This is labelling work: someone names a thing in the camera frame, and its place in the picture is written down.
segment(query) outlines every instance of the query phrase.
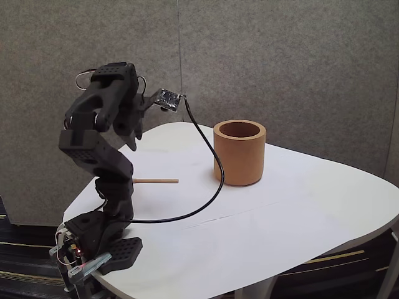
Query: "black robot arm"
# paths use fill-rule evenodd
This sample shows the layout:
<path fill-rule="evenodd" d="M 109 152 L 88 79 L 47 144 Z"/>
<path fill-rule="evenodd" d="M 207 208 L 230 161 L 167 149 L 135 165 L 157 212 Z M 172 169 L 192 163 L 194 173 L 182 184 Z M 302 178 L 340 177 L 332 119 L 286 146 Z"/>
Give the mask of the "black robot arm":
<path fill-rule="evenodd" d="M 128 225 L 126 222 L 108 225 L 111 220 L 133 219 L 133 165 L 100 132 L 113 125 L 116 134 L 136 150 L 135 138 L 142 137 L 144 112 L 157 99 L 157 96 L 144 98 L 137 94 L 137 89 L 133 64 L 104 65 L 93 73 L 89 87 L 65 114 L 59 148 L 76 165 L 99 177 L 95 180 L 96 190 L 106 201 L 103 212 L 82 214 L 65 223 L 79 240 L 87 260 L 105 251 L 109 238 L 118 237 Z M 105 227 L 108 236 L 102 236 Z"/>

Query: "table top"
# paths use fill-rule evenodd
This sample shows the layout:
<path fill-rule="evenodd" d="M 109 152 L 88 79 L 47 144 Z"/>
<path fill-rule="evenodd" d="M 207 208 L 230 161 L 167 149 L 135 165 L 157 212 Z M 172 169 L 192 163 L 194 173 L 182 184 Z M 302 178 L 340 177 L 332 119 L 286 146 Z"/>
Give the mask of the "table top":
<path fill-rule="evenodd" d="M 211 128 L 201 126 L 212 141 Z M 143 135 L 134 178 L 178 178 L 136 184 L 136 219 L 180 216 L 218 187 L 213 157 L 191 123 L 169 123 Z M 102 200 L 94 180 L 64 213 L 67 221 Z M 399 189 L 340 163 L 266 144 L 262 179 L 224 186 L 205 210 L 166 224 L 132 224 L 126 237 L 143 249 L 132 267 L 96 278 L 121 298 L 211 298 L 275 276 L 326 252 L 343 250 L 389 228 L 399 215 Z"/>

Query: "gray fabric panel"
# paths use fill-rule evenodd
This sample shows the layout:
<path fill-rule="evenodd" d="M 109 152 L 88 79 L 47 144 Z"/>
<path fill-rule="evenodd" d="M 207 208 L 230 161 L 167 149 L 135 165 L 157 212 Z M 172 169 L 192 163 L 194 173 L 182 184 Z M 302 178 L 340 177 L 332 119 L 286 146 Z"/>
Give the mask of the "gray fabric panel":
<path fill-rule="evenodd" d="M 397 104 L 395 109 L 395 119 L 393 121 L 391 144 L 389 147 L 387 169 L 384 179 L 399 187 L 399 90 L 397 93 Z"/>
<path fill-rule="evenodd" d="M 2 1 L 0 14 L 0 194 L 12 223 L 58 225 L 90 179 L 58 150 L 76 74 L 128 61 L 147 94 L 179 92 L 176 1 Z M 145 128 L 181 120 L 153 107 Z"/>
<path fill-rule="evenodd" d="M 383 175 L 397 0 L 179 0 L 179 12 L 183 91 L 199 123 L 258 121 L 268 143 Z"/>

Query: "wooden skewer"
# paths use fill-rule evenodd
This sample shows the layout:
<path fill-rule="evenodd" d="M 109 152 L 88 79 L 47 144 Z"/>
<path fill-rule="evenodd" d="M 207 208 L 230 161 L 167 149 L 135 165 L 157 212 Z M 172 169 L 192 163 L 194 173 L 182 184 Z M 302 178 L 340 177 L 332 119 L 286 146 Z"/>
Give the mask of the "wooden skewer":
<path fill-rule="evenodd" d="M 160 184 L 177 184 L 179 179 L 133 179 L 133 184 L 141 183 L 160 183 Z"/>

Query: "orange cylinder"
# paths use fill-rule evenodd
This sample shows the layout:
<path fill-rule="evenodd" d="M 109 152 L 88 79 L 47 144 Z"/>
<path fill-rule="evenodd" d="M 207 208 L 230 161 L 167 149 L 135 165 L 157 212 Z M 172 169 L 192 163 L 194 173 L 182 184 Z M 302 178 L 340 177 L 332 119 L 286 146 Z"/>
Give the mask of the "orange cylinder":
<path fill-rule="evenodd" d="M 258 182 L 263 174 L 266 129 L 250 120 L 227 120 L 213 128 L 214 150 L 224 169 L 224 182 L 246 186 Z M 213 173 L 221 179 L 214 159 Z"/>

